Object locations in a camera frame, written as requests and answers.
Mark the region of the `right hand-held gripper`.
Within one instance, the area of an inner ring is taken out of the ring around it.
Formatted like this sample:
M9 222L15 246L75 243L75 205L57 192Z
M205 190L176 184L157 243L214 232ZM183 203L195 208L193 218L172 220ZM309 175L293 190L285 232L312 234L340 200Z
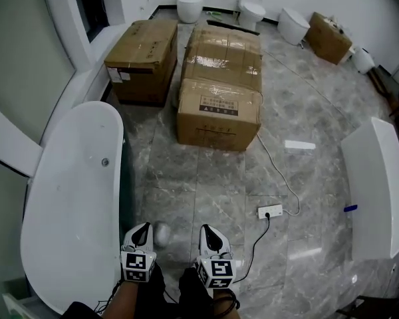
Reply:
M208 289L229 288L235 281L236 263L228 238L215 227L202 225L199 251L202 256L196 259L195 268L203 285Z

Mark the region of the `white fluffy cleaning cloth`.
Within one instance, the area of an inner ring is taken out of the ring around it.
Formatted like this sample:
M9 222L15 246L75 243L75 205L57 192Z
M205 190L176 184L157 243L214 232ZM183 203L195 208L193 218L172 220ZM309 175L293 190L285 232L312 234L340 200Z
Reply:
M164 221L156 221L154 223L154 244L163 249L168 246L171 237L171 228Z

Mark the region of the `white oval bathtub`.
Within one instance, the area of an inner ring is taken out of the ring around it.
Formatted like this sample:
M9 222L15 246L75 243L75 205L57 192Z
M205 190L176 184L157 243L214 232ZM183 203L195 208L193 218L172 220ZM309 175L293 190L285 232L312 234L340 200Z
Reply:
M21 260L39 298L58 314L94 308L120 278L119 189L124 128L117 110L85 102L55 126L33 178Z

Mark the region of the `person's right forearm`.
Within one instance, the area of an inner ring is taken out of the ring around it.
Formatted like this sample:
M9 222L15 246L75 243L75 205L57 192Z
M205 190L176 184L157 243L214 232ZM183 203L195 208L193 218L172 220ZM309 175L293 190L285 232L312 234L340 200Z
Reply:
M213 290L214 319L241 319L237 311L239 304L235 293L230 289Z

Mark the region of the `person's left forearm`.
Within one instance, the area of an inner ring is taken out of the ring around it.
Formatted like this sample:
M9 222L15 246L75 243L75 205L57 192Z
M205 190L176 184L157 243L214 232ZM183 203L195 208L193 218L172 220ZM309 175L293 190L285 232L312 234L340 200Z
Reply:
M124 281L101 317L103 319L134 319L139 284Z

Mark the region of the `white power strip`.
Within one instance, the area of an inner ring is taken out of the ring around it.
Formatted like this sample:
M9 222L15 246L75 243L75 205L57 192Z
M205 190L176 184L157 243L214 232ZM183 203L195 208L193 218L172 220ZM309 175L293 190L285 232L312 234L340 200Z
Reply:
M282 216L283 208L281 204L267 205L257 208L257 216L259 219L266 219L267 217L278 217Z

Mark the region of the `cardboard box with black label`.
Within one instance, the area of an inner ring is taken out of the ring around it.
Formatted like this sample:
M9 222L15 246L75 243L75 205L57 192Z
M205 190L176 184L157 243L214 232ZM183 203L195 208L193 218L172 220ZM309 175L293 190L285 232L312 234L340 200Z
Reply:
M262 95L214 81L185 78L177 113L179 144L244 152L260 127Z

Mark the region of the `white side table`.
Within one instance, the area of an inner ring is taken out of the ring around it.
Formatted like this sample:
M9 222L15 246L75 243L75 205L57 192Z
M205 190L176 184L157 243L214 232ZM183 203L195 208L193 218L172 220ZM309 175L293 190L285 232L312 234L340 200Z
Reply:
M17 300L9 293L2 294L11 319L59 319L38 296Z

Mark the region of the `wide beige roller blind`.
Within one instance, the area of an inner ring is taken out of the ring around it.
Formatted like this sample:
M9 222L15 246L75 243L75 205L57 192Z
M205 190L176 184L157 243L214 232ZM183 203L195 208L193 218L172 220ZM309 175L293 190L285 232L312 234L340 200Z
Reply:
M0 164L0 294L29 294L21 262L20 237L27 178Z

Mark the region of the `cardboard box with white labels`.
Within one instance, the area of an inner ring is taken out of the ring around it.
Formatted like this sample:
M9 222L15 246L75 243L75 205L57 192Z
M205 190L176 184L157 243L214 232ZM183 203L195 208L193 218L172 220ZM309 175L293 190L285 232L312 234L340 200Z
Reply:
M178 61L178 22L133 22L104 64L121 103L163 107Z

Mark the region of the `tape-wrapped cardboard box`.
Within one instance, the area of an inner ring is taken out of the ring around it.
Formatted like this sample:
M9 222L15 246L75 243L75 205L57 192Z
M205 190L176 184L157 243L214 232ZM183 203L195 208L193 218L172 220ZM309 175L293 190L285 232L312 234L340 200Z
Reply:
M186 46L182 78L226 83L262 91L262 55L257 35L198 25Z

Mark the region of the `narrow beige roller blind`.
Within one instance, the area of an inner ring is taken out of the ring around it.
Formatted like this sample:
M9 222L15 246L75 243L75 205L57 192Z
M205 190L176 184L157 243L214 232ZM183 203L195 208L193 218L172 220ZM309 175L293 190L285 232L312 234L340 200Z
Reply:
M74 72L45 0L0 0L0 111L34 142Z

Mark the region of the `dark window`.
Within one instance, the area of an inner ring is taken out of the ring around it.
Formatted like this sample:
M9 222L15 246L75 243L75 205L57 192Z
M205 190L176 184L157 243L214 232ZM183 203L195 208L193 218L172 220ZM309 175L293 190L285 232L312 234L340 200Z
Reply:
M89 30L86 32L90 42L103 30L109 26L104 0L87 0L87 16Z

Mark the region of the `white tankless toilet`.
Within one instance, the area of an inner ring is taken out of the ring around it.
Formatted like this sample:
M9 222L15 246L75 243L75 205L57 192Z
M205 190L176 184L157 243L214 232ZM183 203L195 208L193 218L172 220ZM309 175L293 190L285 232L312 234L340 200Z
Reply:
M277 29L288 43L297 46L305 38L310 25L300 13L282 8Z

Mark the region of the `round white toilet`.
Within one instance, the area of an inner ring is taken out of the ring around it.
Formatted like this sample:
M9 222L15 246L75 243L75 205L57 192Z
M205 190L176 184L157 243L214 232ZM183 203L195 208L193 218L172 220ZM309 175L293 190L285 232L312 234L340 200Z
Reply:
M177 0L177 13L181 22L196 23L203 10L203 0Z

